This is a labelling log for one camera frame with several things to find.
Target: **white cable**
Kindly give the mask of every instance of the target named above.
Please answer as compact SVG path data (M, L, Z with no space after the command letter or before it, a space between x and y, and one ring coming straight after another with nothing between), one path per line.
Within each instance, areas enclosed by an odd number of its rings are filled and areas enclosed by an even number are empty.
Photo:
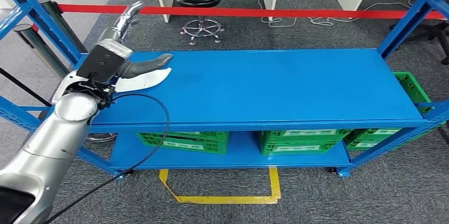
M261 8L261 10L264 9L264 7L263 7L263 5L262 5L262 3L261 3L261 0L257 0L257 4L258 4L259 7ZM282 22L283 19L280 18L280 17L277 17L277 18L275 18L275 19L273 19L273 20L271 20L271 21L264 21L264 18L263 18L263 17L261 18L261 22L262 22L262 23L267 23L269 27L273 27L273 28L292 27L292 26L294 26L294 25L296 24L296 20L297 20L297 18L295 17L295 19L293 20L293 23L290 24L290 25L273 25L273 23L279 23L279 22Z
M406 5L406 4L404 4L404 3L375 3L375 4L371 5L371 6L369 6L368 8L364 9L364 11L367 11L367 10L371 9L372 7L377 6L377 5L402 5L402 6L404 6L404 7L410 8L410 6L413 5L413 3L412 3L411 1L414 1L414 0L408 0L407 3L408 3L409 5ZM264 9L264 7L263 7L262 4L261 4L261 0L257 0L257 4L258 4L259 7L261 8L261 10ZM282 22L282 21L283 21L283 19L280 18L280 17L277 17L277 18L275 18L275 19L273 19L273 20L271 20L271 21L264 21L264 18L261 18L261 22L267 23L268 26L269 26L269 27L272 27L272 28L285 28L285 27L292 27L292 26L295 26L296 20L297 20L297 19L298 19L298 18L295 17L294 20L293 20L293 23L290 24L290 25L273 25L273 23L279 23L279 22ZM359 20L359 18L356 18L356 19L350 19L350 20L342 20L342 19L335 19L335 18L333 18L333 17L326 17L325 21L319 21L319 22L316 22L316 20L318 20L318 19L324 19L324 17L317 17L316 19L313 19L313 18L311 18L311 17L308 17L308 19L310 20L310 23L312 23L312 24L324 25L324 26L333 26L333 25L334 25L334 23L333 23L333 22L330 22L329 20L334 20L334 21L344 22L344 23L349 23L349 22L354 22L354 21L356 21L356 20Z

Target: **stool base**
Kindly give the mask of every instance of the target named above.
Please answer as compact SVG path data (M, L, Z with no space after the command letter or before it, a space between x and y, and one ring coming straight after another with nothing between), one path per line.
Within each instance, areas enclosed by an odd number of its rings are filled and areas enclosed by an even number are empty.
M191 46L196 45L195 38L196 37L210 37L213 36L215 38L215 43L220 43L221 40L218 38L217 33L222 32L224 29L217 21L210 19L202 19L199 20L191 20L188 21L181 29L181 34L190 35Z

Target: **yellow floor tape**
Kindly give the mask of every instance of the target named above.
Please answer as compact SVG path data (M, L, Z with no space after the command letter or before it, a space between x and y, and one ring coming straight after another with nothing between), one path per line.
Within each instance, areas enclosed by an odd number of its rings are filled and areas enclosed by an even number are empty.
M276 167L269 167L271 196L178 196L167 185L168 169L161 169L159 179L179 203L194 204L277 204L281 187Z

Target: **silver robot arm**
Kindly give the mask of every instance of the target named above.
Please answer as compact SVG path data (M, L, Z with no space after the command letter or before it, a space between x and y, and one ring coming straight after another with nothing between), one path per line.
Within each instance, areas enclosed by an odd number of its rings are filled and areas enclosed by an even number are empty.
M47 220L59 184L83 145L98 100L64 95L19 153L0 171L0 223Z
M132 50L120 41L141 7L140 2L129 6L115 25L103 32L80 68L59 84L52 98L53 112L0 170L0 224L44 223L92 119L110 107L118 78L160 69L173 57L164 54L141 63L128 61Z

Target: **red barrier tape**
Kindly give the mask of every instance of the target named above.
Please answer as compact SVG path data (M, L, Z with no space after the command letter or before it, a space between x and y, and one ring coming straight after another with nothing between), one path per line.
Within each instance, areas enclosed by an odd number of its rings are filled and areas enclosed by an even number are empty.
M76 5L59 4L63 12L121 14L122 5ZM140 14L182 15L182 16L244 16L244 17L335 17L360 19L400 19L407 11L342 11L342 10L257 10L253 8L187 8L147 6ZM444 19L436 11L430 12L426 19Z

